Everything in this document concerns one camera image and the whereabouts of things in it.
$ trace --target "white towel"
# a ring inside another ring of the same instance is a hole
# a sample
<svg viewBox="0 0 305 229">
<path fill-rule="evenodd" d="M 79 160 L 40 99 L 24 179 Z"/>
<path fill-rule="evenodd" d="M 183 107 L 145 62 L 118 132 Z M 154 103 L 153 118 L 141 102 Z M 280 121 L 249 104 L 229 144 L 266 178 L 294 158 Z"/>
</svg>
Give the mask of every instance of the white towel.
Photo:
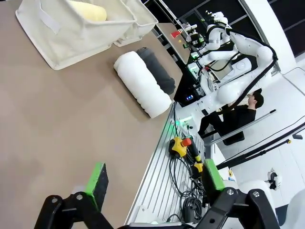
<svg viewBox="0 0 305 229">
<path fill-rule="evenodd" d="M 154 76 L 136 52 L 123 54 L 113 67 L 151 118 L 157 117 L 170 107 L 172 103 L 170 97 L 161 90 Z"/>
</svg>

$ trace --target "rolled gray towel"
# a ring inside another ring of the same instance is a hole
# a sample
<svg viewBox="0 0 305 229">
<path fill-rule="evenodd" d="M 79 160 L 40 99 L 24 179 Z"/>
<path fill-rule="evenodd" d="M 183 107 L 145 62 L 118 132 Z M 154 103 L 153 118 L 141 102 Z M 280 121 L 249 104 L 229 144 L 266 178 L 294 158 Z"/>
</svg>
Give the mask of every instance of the rolled gray towel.
<svg viewBox="0 0 305 229">
<path fill-rule="evenodd" d="M 175 90 L 175 80 L 169 76 L 167 71 L 159 63 L 153 51 L 143 47 L 137 50 L 137 54 L 145 62 L 146 67 L 152 73 L 160 88 L 167 94 L 172 94 Z"/>
</svg>

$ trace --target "green foam pad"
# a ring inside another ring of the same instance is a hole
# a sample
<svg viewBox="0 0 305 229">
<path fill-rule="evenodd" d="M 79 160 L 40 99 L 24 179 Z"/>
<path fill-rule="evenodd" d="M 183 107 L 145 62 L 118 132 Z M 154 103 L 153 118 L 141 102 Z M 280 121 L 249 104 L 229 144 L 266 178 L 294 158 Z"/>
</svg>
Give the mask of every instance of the green foam pad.
<svg viewBox="0 0 305 229">
<path fill-rule="evenodd" d="M 220 176 L 218 169 L 212 159 L 206 159 L 204 161 L 204 167 L 207 169 L 209 176 L 213 180 L 215 190 L 222 191 L 224 190 L 224 181 Z"/>
<path fill-rule="evenodd" d="M 86 186 L 85 193 L 92 197 L 96 208 L 100 211 L 108 187 L 106 165 L 97 163 Z"/>
<path fill-rule="evenodd" d="M 202 183 L 207 199 L 212 205 L 225 188 L 223 179 L 212 159 L 206 159 L 204 161 Z"/>
</svg>

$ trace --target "yellow cushion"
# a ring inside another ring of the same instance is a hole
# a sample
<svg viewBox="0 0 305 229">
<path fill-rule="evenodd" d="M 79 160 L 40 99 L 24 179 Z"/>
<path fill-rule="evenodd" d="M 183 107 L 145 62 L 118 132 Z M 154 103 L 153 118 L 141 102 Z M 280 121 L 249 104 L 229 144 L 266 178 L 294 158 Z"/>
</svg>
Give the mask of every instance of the yellow cushion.
<svg viewBox="0 0 305 229">
<path fill-rule="evenodd" d="M 85 19 L 91 21 L 105 21 L 107 18 L 106 10 L 101 6 L 92 5 L 81 1 L 69 1 L 71 6 Z"/>
</svg>

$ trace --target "fabric storage basket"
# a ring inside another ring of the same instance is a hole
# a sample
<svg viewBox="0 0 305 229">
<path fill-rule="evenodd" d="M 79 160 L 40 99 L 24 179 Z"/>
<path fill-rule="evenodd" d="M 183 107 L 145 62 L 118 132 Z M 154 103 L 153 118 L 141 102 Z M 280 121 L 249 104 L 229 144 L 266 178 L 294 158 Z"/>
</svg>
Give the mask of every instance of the fabric storage basket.
<svg viewBox="0 0 305 229">
<path fill-rule="evenodd" d="M 141 0 L 122 1 L 131 10 L 137 21 L 120 39 L 117 40 L 117 42 L 114 43 L 119 47 L 141 40 L 142 37 L 148 34 L 158 23 L 158 20 L 146 8 Z"/>
<path fill-rule="evenodd" d="M 83 18 L 68 0 L 23 0 L 16 11 L 24 31 L 55 70 L 110 48 L 135 22 L 121 0 L 82 2 L 105 8 L 107 21 Z"/>
</svg>

